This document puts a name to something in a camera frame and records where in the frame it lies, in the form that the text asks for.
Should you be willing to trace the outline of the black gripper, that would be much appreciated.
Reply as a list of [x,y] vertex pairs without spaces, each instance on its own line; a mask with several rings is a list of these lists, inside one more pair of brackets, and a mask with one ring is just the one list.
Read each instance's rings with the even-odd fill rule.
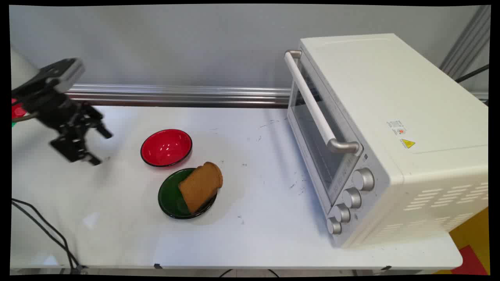
[[113,134],[102,122],[104,116],[89,103],[75,101],[58,91],[13,91],[16,104],[27,112],[26,116],[13,118],[13,123],[37,119],[60,135],[50,141],[50,146],[69,162],[89,162],[97,166],[102,161],[86,147],[86,127],[94,128],[102,137]]

